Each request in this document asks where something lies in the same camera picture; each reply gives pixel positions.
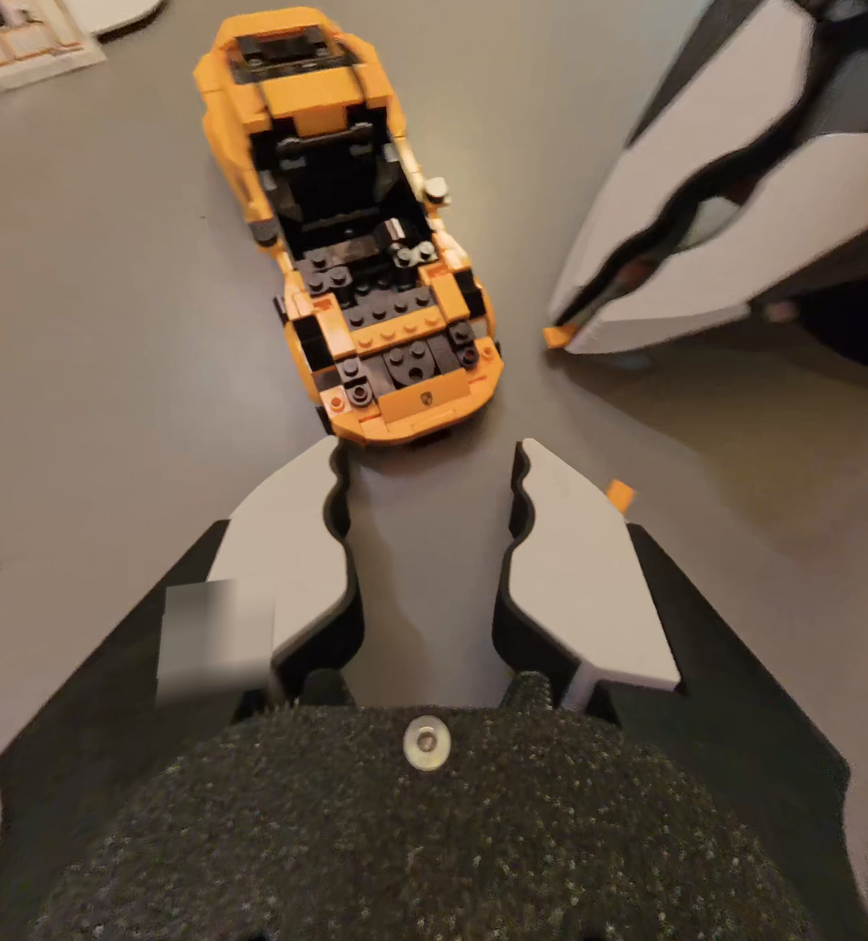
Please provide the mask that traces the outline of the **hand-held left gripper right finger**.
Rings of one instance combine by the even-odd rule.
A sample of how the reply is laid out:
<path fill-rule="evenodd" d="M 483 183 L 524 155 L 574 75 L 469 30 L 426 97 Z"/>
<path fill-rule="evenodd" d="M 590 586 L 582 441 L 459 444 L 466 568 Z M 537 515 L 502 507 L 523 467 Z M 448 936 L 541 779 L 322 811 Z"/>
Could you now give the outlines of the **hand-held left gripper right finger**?
<path fill-rule="evenodd" d="M 587 712 L 603 682 L 675 692 L 681 675 L 626 516 L 536 439 L 511 474 L 512 542 L 492 640 L 517 674 L 549 682 L 554 706 Z"/>

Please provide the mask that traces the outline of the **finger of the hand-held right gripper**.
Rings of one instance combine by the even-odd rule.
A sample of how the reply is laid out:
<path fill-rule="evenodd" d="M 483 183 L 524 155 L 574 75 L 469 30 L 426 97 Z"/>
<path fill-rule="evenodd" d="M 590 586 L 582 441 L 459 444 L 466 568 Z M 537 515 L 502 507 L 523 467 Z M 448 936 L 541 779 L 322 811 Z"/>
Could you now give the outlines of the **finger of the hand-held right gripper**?
<path fill-rule="evenodd" d="M 712 237 L 599 309 L 566 350 L 619 354 L 740 320 L 765 291 L 867 230 L 868 134 L 817 136 Z"/>
<path fill-rule="evenodd" d="M 796 2 L 761 2 L 635 141 L 589 210 L 552 300 L 564 327 L 633 258 L 665 238 L 715 171 L 773 133 L 798 105 L 817 21 Z"/>

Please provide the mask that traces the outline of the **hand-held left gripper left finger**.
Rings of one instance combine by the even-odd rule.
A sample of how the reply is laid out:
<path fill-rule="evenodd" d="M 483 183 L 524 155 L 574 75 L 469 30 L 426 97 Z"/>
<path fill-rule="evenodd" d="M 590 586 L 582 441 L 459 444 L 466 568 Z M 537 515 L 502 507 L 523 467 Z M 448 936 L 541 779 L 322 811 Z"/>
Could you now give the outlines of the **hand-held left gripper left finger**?
<path fill-rule="evenodd" d="M 323 438 L 237 506 L 206 579 L 230 590 L 285 692 L 301 692 L 315 671 L 340 671 L 364 640 L 348 488 L 346 446 Z"/>

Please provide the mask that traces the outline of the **orange lego car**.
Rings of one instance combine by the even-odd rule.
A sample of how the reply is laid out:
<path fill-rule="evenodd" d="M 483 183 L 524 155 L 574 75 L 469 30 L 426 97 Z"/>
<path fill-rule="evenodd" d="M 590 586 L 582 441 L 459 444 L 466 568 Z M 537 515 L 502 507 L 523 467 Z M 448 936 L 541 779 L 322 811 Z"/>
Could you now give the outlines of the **orange lego car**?
<path fill-rule="evenodd" d="M 487 406 L 503 371 L 494 306 L 374 48 L 313 7 L 239 15 L 194 78 L 212 155 L 278 267 L 275 311 L 324 429 L 404 445 Z"/>

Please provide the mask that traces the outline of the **person's right forearm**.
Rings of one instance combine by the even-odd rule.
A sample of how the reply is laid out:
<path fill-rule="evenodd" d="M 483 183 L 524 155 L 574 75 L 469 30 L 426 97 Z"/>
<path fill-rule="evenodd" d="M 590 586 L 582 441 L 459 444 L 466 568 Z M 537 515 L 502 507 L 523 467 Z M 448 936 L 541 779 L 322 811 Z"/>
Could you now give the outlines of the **person's right forearm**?
<path fill-rule="evenodd" d="M 800 325 L 840 356 L 868 367 L 868 279 L 801 296 Z"/>

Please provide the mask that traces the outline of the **lego sticker sheet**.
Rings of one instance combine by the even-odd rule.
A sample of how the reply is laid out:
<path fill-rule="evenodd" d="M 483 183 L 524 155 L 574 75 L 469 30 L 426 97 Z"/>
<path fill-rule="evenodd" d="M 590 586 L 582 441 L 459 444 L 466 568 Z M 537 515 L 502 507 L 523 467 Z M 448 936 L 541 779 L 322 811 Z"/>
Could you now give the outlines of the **lego sticker sheet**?
<path fill-rule="evenodd" d="M 70 3 L 0 1 L 0 93 L 105 60 Z"/>

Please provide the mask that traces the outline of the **booklet stand with white base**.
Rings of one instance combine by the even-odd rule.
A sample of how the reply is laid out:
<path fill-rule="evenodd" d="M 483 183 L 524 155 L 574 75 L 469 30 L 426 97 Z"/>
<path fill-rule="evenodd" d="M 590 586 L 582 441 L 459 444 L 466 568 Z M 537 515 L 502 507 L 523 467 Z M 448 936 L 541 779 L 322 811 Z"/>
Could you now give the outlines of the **booklet stand with white base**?
<path fill-rule="evenodd" d="M 66 1 L 75 23 L 98 40 L 136 29 L 158 14 L 166 1 Z"/>

